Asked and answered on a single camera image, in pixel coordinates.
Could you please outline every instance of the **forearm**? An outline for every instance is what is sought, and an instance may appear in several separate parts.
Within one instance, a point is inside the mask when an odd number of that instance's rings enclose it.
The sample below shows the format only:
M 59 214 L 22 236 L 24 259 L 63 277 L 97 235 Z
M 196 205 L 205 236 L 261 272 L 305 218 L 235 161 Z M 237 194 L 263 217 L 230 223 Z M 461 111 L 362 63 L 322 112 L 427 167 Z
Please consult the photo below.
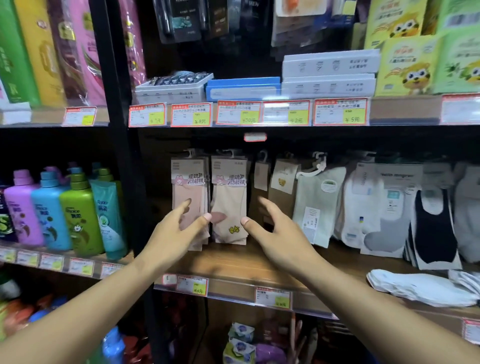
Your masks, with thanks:
M 5 363 L 82 363 L 100 344 L 160 270 L 141 254 L 41 320 L 17 332 L 0 346 Z
M 303 268 L 297 278 L 379 360 L 393 364 L 478 363 L 480 349 L 476 346 L 358 282 L 320 256 L 308 259 L 300 265 Z

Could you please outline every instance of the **person's left hand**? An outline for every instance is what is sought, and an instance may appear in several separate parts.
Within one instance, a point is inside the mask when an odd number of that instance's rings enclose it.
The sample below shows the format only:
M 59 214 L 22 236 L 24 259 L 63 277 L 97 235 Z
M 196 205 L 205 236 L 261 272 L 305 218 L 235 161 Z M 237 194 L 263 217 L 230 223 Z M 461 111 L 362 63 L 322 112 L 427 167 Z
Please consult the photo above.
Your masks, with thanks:
M 165 269 L 182 258 L 195 236 L 208 225 L 212 219 L 209 213 L 200 216 L 185 230 L 180 231 L 180 219 L 189 210 L 191 199 L 184 201 L 170 211 L 160 221 L 150 236 L 147 245 L 139 254 L 142 260 L 153 265 L 154 273 L 161 274 Z

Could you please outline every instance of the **barcode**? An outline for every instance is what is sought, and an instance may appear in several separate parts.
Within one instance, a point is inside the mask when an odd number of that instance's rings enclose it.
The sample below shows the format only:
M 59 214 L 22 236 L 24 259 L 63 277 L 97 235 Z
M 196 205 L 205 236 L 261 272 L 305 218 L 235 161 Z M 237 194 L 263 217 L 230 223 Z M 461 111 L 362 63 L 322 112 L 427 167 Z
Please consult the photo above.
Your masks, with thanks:
M 472 14 L 457 14 L 451 15 L 447 21 L 447 27 L 460 26 L 460 25 L 472 25 L 480 23 L 480 12 L 474 12 Z

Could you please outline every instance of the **black metal post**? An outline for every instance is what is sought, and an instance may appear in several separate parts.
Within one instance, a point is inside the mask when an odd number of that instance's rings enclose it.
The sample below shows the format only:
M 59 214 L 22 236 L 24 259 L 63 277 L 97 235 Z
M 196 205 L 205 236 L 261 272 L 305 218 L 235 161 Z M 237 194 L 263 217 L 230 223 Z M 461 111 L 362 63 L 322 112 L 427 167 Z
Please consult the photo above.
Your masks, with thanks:
M 118 0 L 89 0 L 95 41 L 107 100 L 109 135 L 127 207 L 129 241 L 137 256 L 150 236 L 149 211 L 137 130 L 128 129 L 132 87 Z M 145 323 L 154 363 L 169 363 L 163 310 L 154 304 L 153 285 L 143 295 Z

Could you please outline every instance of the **white box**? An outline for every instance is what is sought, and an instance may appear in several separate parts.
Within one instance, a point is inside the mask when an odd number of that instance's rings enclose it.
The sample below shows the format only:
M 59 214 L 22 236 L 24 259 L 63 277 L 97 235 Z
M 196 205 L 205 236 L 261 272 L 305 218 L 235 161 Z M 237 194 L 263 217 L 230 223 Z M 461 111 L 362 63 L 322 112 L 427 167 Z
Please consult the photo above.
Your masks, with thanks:
M 156 104 L 159 102 L 165 102 L 166 104 L 206 102 L 204 85 L 212 78 L 213 73 L 210 73 L 194 84 L 158 86 L 150 85 L 150 81 L 147 81 L 135 88 L 135 95 L 139 105 Z
M 282 82 L 285 98 L 372 97 L 376 85 L 372 73 L 339 76 L 290 77 Z
M 379 49 L 292 54 L 283 58 L 282 77 L 377 73 L 380 59 Z

